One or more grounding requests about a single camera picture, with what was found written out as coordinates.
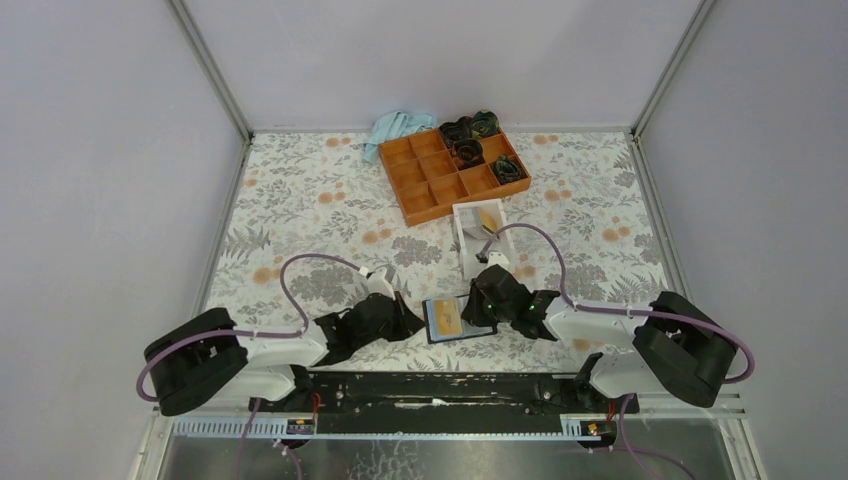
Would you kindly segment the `black leather card holder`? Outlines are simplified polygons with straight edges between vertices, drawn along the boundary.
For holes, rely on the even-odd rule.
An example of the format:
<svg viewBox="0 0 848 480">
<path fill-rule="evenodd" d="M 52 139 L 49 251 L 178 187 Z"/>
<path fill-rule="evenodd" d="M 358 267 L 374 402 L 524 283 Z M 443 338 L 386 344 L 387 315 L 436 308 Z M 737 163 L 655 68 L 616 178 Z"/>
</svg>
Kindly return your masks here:
<svg viewBox="0 0 848 480">
<path fill-rule="evenodd" d="M 468 304 L 468 298 L 469 295 L 466 294 L 450 298 L 428 299 L 422 302 L 429 344 L 480 338 L 497 333 L 495 327 L 474 326 L 461 317 Z"/>
</svg>

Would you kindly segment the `gold card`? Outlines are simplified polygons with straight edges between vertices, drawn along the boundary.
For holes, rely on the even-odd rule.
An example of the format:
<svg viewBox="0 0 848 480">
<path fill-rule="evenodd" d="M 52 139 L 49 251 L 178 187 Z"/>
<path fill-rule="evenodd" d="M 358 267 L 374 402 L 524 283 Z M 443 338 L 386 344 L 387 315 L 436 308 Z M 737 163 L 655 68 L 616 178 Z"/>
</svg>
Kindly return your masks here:
<svg viewBox="0 0 848 480">
<path fill-rule="evenodd" d="M 454 336 L 463 333 L 461 311 L 456 298 L 436 300 L 433 304 L 436 332 L 440 336 Z"/>
<path fill-rule="evenodd" d="M 492 235 L 500 229 L 500 224 L 495 216 L 490 215 L 487 211 L 480 209 L 478 211 L 480 217 L 480 229 L 485 235 Z"/>
</svg>

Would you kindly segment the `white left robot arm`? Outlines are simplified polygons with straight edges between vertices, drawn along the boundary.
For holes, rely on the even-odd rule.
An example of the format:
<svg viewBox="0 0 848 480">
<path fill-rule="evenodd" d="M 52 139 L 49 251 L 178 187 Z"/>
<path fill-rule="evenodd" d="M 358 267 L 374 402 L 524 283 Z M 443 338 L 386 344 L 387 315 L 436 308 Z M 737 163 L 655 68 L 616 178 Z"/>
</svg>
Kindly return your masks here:
<svg viewBox="0 0 848 480">
<path fill-rule="evenodd" d="M 137 393 L 165 416 L 208 403 L 298 411 L 314 402 L 311 369 L 347 361 L 378 340 L 405 341 L 425 325 L 400 295 L 381 293 L 315 318 L 300 332 L 240 329 L 216 307 L 145 349 Z"/>
</svg>

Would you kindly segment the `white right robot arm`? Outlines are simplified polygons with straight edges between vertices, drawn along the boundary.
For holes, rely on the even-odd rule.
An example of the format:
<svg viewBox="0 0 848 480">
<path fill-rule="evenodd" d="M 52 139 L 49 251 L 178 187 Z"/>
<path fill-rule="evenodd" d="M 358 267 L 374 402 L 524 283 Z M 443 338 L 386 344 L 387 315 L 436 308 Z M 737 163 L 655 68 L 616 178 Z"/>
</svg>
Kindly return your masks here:
<svg viewBox="0 0 848 480">
<path fill-rule="evenodd" d="M 578 301 L 555 290 L 529 290 L 499 265 L 470 282 L 463 320 L 501 323 L 533 340 L 582 339 L 616 348 L 587 359 L 575 402 L 597 412 L 612 398 L 665 391 L 695 407 L 714 405 L 738 351 L 738 338 L 686 298 L 662 292 L 647 305 Z"/>
</svg>

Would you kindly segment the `stack of cards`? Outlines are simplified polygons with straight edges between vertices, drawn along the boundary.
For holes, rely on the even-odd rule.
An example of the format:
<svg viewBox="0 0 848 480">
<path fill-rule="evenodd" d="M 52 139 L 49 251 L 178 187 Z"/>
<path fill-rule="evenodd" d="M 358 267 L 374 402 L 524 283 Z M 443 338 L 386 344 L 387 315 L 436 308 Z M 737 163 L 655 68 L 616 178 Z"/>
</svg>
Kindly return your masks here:
<svg viewBox="0 0 848 480">
<path fill-rule="evenodd" d="M 465 235 L 475 239 L 482 239 L 485 234 L 480 229 L 478 211 L 479 209 L 477 207 L 461 208 L 458 210 L 458 218 Z"/>
</svg>

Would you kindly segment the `dark rolled sock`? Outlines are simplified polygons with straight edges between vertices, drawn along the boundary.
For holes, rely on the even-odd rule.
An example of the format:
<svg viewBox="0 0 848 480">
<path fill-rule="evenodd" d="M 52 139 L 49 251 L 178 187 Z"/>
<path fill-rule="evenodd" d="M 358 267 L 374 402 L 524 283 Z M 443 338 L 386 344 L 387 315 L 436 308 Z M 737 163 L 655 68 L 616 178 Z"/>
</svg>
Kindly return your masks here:
<svg viewBox="0 0 848 480">
<path fill-rule="evenodd" d="M 473 138 L 452 144 L 451 155 L 458 170 L 465 170 L 485 163 L 482 144 Z"/>
<path fill-rule="evenodd" d="M 500 155 L 491 164 L 491 170 L 500 185 L 514 183 L 527 177 L 526 171 L 518 158 L 505 154 Z"/>
<path fill-rule="evenodd" d="M 475 139 L 484 139 L 501 132 L 497 115 L 488 110 L 480 110 L 471 118 L 470 130 Z"/>
<path fill-rule="evenodd" d="M 445 122 L 438 127 L 440 136 L 448 150 L 451 150 L 455 143 L 473 137 L 471 122 L 470 116 L 462 116 L 456 121 Z"/>
</svg>

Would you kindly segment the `orange compartment tray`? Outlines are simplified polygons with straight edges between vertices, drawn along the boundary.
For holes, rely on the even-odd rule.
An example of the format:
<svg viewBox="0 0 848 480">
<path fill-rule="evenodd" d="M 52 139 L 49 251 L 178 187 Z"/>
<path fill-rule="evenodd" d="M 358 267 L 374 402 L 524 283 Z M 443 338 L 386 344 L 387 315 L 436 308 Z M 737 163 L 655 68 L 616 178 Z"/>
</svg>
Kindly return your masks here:
<svg viewBox="0 0 848 480">
<path fill-rule="evenodd" d="M 458 170 L 451 150 L 436 129 L 388 141 L 378 147 L 402 216 L 408 226 L 416 226 L 452 213 L 457 203 L 504 198 L 526 191 L 532 176 L 515 148 L 501 131 L 480 140 L 485 163 Z M 500 185 L 491 164 L 500 155 L 515 156 L 525 169 L 523 180 Z"/>
</svg>

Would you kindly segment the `floral patterned table mat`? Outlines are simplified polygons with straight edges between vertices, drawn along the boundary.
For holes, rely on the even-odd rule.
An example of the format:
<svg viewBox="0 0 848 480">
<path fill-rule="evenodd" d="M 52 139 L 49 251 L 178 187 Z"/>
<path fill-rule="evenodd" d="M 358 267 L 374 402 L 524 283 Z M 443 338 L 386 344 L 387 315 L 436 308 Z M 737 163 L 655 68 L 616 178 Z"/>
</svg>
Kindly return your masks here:
<svg viewBox="0 0 848 480">
<path fill-rule="evenodd" d="M 532 176 L 503 202 L 531 289 L 578 300 L 647 303 L 668 288 L 627 136 L 512 133 Z M 254 140 L 207 306 L 249 326 L 296 328 L 351 306 L 354 267 L 391 265 L 407 304 L 465 293 L 453 221 L 408 226 L 364 136 L 266 133 Z"/>
</svg>

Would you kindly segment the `light blue cloth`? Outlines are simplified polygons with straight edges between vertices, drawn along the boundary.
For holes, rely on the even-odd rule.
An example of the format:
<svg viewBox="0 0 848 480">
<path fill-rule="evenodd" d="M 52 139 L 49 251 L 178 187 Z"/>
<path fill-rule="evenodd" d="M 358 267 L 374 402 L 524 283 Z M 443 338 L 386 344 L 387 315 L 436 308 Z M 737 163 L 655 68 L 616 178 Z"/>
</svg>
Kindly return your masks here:
<svg viewBox="0 0 848 480">
<path fill-rule="evenodd" d="M 363 143 L 363 160 L 374 164 L 381 144 L 430 130 L 436 126 L 437 117 L 430 114 L 410 114 L 405 111 L 384 114 L 374 123 L 369 137 Z"/>
</svg>

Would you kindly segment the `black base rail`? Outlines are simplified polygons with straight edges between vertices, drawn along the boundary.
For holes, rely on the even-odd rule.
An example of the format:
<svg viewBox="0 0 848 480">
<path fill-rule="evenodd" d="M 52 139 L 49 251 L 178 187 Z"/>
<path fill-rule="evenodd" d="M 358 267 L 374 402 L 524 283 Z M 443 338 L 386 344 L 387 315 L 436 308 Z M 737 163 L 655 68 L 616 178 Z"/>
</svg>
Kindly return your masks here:
<svg viewBox="0 0 848 480">
<path fill-rule="evenodd" d="M 558 434 L 563 420 L 614 420 L 637 400 L 607 398 L 584 375 L 311 371 L 262 413 L 303 413 L 320 434 Z"/>
</svg>

